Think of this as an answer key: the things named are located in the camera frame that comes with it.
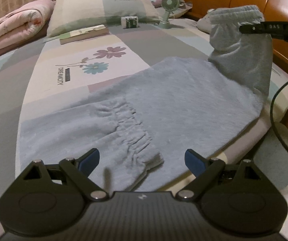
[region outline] book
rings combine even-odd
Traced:
[[[109,30],[102,24],[93,27],[74,30],[68,33],[63,33],[59,36],[59,42],[61,45],[63,45],[66,43],[81,41],[106,34],[109,34]]]

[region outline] blue flower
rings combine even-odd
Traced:
[[[91,64],[87,64],[86,67],[83,69],[84,73],[88,74],[96,74],[102,73],[103,71],[107,70],[108,63],[104,62],[95,62]]]

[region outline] black cable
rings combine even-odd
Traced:
[[[286,86],[288,86],[288,82],[283,84],[283,86],[281,88],[279,88],[278,91],[273,96],[273,99],[272,99],[272,102],[271,102],[271,107],[270,107],[270,121],[271,121],[271,126],[272,126],[272,129],[273,129],[276,137],[278,138],[279,142],[281,142],[281,144],[285,148],[285,150],[288,152],[288,145],[281,138],[281,136],[280,136],[280,134],[279,134],[279,132],[278,132],[276,126],[275,126],[274,120],[273,120],[273,106],[274,106],[275,99]]]

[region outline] logo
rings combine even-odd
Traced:
[[[138,196],[139,199],[144,200],[145,198],[147,198],[147,195],[145,194],[141,194],[140,196]]]
[[[71,80],[71,72],[70,69],[67,68],[64,71],[64,68],[58,68],[58,76],[57,76],[57,85],[63,85],[65,82],[69,82]]]
[[[270,29],[280,29],[280,25],[278,24],[270,24]]]

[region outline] fan stand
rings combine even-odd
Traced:
[[[165,12],[163,19],[160,20],[160,23],[158,24],[158,26],[162,29],[169,29],[171,27],[171,24],[168,20],[168,18],[170,17],[171,12]]]
[[[158,26],[162,29],[169,29],[171,27],[170,22],[163,22],[160,21],[160,23],[158,24]]]

